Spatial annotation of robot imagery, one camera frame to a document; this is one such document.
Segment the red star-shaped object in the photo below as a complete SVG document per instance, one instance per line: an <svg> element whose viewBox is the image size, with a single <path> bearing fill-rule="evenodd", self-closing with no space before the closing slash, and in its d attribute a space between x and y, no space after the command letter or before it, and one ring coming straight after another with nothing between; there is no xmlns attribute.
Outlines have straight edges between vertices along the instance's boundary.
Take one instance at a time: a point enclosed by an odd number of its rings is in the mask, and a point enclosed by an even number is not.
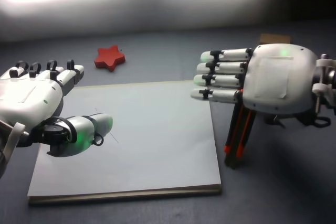
<svg viewBox="0 0 336 224"><path fill-rule="evenodd" d="M125 62L125 55L119 52L118 46L98 48L98 57L94 61L96 68L107 68L111 72L117 65Z"/></svg>

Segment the orange stripe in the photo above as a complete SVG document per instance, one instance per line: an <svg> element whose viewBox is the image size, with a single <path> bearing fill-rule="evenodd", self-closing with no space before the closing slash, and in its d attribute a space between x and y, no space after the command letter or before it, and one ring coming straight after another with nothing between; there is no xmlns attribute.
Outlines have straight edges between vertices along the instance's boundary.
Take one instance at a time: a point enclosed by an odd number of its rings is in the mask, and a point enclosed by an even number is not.
<svg viewBox="0 0 336 224"><path fill-rule="evenodd" d="M230 144L229 144L229 145L225 145L225 147L224 147L224 152L225 152L225 153L229 153L229 152L230 152L231 145L232 145L232 141L233 141L233 139L235 138L236 133L237 133L237 131L238 131L239 121L240 121L240 119L242 118L241 115L243 114L243 109L244 109L244 106L243 106L243 105L242 105L241 107L242 107L242 108L240 109L239 116L238 116L238 120L237 120L236 127L235 127L235 131L234 131L233 134L232 134L232 138L231 138Z"/></svg>
<svg viewBox="0 0 336 224"><path fill-rule="evenodd" d="M245 136L246 131L247 131L247 127L248 127L248 123L249 123L250 118L251 118L251 114L252 114L252 112L249 111L248 115L247 115L246 123L245 123L245 126L244 126L244 130L243 130L243 133L242 133L241 138L240 138L240 143L239 143L239 146L238 146L236 157L241 157L242 154L243 154L243 150L244 150L243 139L244 139L244 136Z"/></svg>

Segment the white paper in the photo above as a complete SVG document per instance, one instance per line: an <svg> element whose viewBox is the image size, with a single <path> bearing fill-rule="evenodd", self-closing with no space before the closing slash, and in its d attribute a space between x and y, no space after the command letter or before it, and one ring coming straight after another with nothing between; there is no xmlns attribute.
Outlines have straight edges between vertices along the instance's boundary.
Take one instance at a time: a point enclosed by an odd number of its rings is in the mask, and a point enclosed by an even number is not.
<svg viewBox="0 0 336 224"><path fill-rule="evenodd" d="M192 82L77 88L63 117L108 113L102 146L64 158L42 145L28 196L220 185L209 103L190 98Z"/></svg>

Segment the white board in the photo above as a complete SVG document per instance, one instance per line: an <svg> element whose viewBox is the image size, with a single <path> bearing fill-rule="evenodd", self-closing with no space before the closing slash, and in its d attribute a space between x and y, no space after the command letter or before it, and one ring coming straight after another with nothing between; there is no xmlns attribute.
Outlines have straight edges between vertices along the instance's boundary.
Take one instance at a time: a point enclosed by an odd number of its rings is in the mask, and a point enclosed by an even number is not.
<svg viewBox="0 0 336 224"><path fill-rule="evenodd" d="M162 189L220 190L208 102L190 98L192 82L73 89L61 116L111 114L102 146L56 158L41 145L28 196L110 194Z"/></svg>

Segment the gray table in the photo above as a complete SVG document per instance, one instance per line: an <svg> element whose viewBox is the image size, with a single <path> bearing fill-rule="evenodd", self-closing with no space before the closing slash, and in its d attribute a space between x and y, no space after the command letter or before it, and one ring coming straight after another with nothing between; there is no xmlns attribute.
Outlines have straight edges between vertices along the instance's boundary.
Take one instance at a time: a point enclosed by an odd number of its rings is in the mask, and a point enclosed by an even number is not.
<svg viewBox="0 0 336 224"><path fill-rule="evenodd" d="M335 21L324 21L19 42L0 46L0 71L17 60L46 63L56 59L65 65L72 58L85 67L81 86L189 80L203 51L254 47L262 32L287 34L294 44L332 55L336 53L335 28ZM113 73L96 69L97 48L112 44L119 45L127 62ZM266 126L257 117L244 164L231 170L223 165L231 117L223 113L224 106L228 105L212 104L213 116L220 118L215 138L221 195L29 207L26 196L37 156L35 145L17 149L0 180L0 223L335 223L335 128L304 128L289 120L283 130Z"/></svg>

